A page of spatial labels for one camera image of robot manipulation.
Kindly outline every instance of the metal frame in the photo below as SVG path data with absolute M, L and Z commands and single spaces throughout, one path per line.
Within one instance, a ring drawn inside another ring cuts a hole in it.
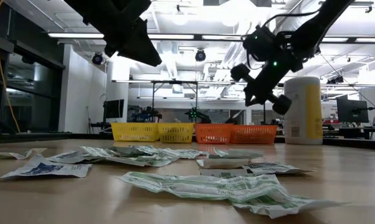
M 152 95 L 152 99 L 151 99 L 151 107 L 152 107 L 153 110 L 154 110 L 154 94 L 157 92 L 157 90 L 159 90 L 166 83 L 168 83 L 170 85 L 187 84 L 193 90 L 193 92 L 196 94 L 196 108 L 197 108 L 198 97 L 199 97 L 198 96 L 198 93 L 199 93 L 199 84 L 198 84 L 197 81 L 176 81 L 176 80 L 170 80 L 170 81 L 151 81 L 151 82 L 153 84 L 153 95 Z M 157 83 L 161 83 L 161 85 L 158 88 L 155 88 L 155 86 L 156 86 Z M 192 88 L 192 86 L 190 84 L 196 85 L 196 91 Z

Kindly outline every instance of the plastic basket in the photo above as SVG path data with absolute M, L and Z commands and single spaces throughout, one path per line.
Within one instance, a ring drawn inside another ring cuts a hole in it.
M 196 124 L 199 144 L 228 144 L 233 124 Z
M 158 140 L 157 123 L 112 123 L 114 141 Z
M 271 125 L 233 125 L 230 142 L 234 144 L 273 144 L 277 126 Z
M 192 142 L 194 123 L 159 123 L 158 132 L 163 143 Z

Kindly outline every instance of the desk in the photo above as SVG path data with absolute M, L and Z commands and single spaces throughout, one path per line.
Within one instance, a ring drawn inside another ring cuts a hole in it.
M 343 136 L 346 139 L 366 139 L 370 140 L 375 133 L 375 128 L 339 128 L 335 131 L 323 130 L 324 136 Z
M 117 146 L 136 144 L 125 142 Z M 48 147 L 44 156 L 77 149 L 78 146 L 109 147 L 107 140 L 59 140 L 3 144 L 0 151 L 22 152 L 31 147 Z M 213 146 L 197 144 L 153 144 L 173 149 L 211 151 Z M 122 164 L 95 164 L 86 178 L 0 180 L 0 223 L 375 223 L 375 151 L 332 146 L 230 145 L 219 149 L 256 149 L 267 161 L 279 161 L 317 172 L 304 176 L 279 177 L 291 194 L 340 202 L 344 207 L 271 220 L 248 210 L 236 210 L 227 202 L 178 198 L 132 187 L 114 177 L 128 171 L 173 175 L 199 175 L 194 160 L 179 160 L 160 168 Z M 0 160 L 0 176 L 27 161 Z

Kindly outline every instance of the computer monitor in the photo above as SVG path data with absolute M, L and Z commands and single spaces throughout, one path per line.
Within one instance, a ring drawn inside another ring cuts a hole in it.
M 350 123 L 368 123 L 368 103 L 359 100 L 337 99 L 338 120 Z
M 111 100 L 105 102 L 105 118 L 122 118 L 124 100 Z

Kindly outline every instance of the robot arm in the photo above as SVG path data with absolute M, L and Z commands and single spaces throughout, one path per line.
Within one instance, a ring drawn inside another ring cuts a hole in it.
M 105 53 L 111 57 L 127 57 L 151 66 L 161 64 L 151 43 L 147 21 L 140 19 L 150 6 L 150 0 L 64 0 L 76 10 L 83 22 L 91 24 L 104 35 Z
M 319 45 L 327 31 L 352 2 L 354 0 L 326 0 L 314 18 L 293 32 L 274 35 L 266 26 L 257 26 L 257 30 L 244 40 L 243 47 L 256 61 L 265 62 L 262 71 L 256 79 L 249 75 L 250 70 L 243 64 L 231 71 L 234 80 L 247 82 L 245 105 L 263 105 L 269 100 L 274 111 L 285 114 L 291 100 L 284 95 L 277 98 L 272 90 L 290 70 L 303 69 L 303 63 L 320 53 Z

